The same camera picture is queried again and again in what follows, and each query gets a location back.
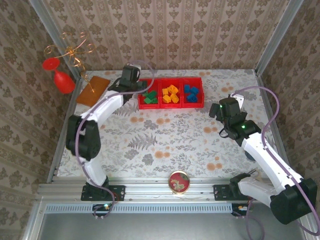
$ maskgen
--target yellow block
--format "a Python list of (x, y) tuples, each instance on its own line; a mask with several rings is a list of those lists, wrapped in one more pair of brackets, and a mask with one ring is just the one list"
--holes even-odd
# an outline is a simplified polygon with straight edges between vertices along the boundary
[(177, 94), (179, 92), (178, 88), (176, 88), (172, 84), (167, 89), (168, 89), (169, 93), (171, 93), (171, 94)]
[(168, 103), (171, 102), (171, 98), (170, 98), (168, 95), (164, 95), (164, 96), (162, 97), (162, 100), (163, 100), (163, 102), (164, 102), (165, 104), (168, 104)]
[(168, 95), (168, 94), (169, 94), (168, 89), (167, 88), (163, 88), (162, 89), (162, 95), (164, 96), (164, 95)]
[(171, 94), (170, 98), (171, 98), (172, 102), (174, 102), (175, 104), (176, 104), (177, 102), (179, 102), (178, 96), (175, 95), (174, 93)]

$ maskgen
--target floral tablecloth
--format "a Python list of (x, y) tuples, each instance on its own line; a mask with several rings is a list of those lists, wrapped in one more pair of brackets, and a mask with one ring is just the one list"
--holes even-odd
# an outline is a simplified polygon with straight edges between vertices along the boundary
[[(122, 71), (89, 71), (93, 76), (115, 81)], [(141, 78), (150, 78), (143, 70)], [(158, 70), (156, 77), (201, 77), (204, 108), (138, 109), (137, 96), (114, 112), (100, 128), (102, 167), (109, 177), (168, 178), (174, 171), (185, 171), (195, 178), (231, 178), (259, 168), (234, 141), (219, 137), (223, 125), (209, 117), (212, 103), (244, 87), (256, 86), (252, 69), (237, 70)], [(243, 92), (243, 111), (263, 128), (268, 122), (260, 91)], [(78, 104), (75, 114), (89, 107)], [(266, 134), (274, 146), (271, 131)], [(71, 152), (64, 149), (59, 177), (84, 176)]]

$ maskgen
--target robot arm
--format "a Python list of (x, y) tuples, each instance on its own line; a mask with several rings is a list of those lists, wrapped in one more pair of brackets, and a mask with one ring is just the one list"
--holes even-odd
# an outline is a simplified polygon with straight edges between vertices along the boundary
[[(108, 91), (102, 99), (115, 93), (133, 92), (145, 89), (147, 83), (145, 81), (138, 82), (140, 71), (140, 66), (126, 65), (122, 70), (121, 77), (108, 88)], [(101, 101), (100, 100), (88, 111), (80, 116), (72, 115), (68, 120), (66, 148), (75, 156), (77, 129), (82, 119), (87, 115), (90, 115), (81, 129), (82, 134), (79, 136), (79, 155), (85, 171), (88, 173), (91, 181), (93, 181), (88, 181), (91, 185), (104, 186), (108, 181), (100, 161), (102, 156), (99, 154), (101, 148), (99, 128), (115, 110), (125, 104), (131, 97), (132, 95), (116, 95), (96, 108)]]
[[(241, 112), (243, 102), (244, 97), (241, 95), (224, 98), (219, 104), (211, 106), (209, 116), (216, 117), (216, 120), (223, 123), (228, 137), (254, 158), (273, 186), (242, 173), (230, 179), (229, 187), (235, 198), (240, 195), (250, 196), (270, 207), (281, 223), (288, 224), (311, 212), (291, 178), (297, 180), (313, 205), (316, 202), (317, 185), (312, 179), (303, 179), (291, 169), (268, 143), (264, 147), (261, 129), (252, 120), (246, 120), (246, 112)], [(268, 154), (266, 148), (290, 172), (289, 176)]]

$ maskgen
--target brown wooden board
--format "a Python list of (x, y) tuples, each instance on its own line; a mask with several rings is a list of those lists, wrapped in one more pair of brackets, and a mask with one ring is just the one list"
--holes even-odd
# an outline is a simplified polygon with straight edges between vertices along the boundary
[(83, 104), (89, 107), (95, 105), (110, 84), (110, 80), (99, 76), (93, 76), (90, 80), (90, 84), (94, 92), (89, 84), (87, 84), (76, 99), (78, 104)]

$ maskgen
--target damask wallpaper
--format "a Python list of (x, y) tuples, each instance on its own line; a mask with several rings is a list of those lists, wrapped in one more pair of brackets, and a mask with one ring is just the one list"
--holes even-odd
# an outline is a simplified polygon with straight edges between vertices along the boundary
[(43, 0), (58, 30), (97, 51), (88, 70), (254, 69), (289, 0)]
[[(303, 2), (262, 79), (280, 100), (277, 125), (289, 161), (320, 186), (319, 0)], [(275, 109), (275, 101), (270, 101)]]
[(0, 239), (16, 240), (47, 180), (70, 96), (42, 69), (52, 41), (28, 1), (1, 0), (0, 29)]

